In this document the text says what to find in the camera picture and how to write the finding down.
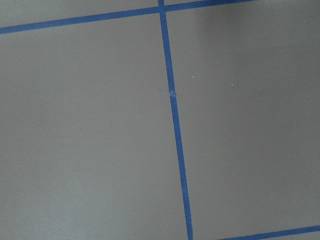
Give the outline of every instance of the gray floor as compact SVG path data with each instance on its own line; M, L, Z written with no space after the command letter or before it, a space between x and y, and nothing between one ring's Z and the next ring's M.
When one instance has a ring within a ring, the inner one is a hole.
M158 4L18 2L0 27ZM319 10L167 12L195 240L320 225ZM0 45L0 239L186 240L159 14Z

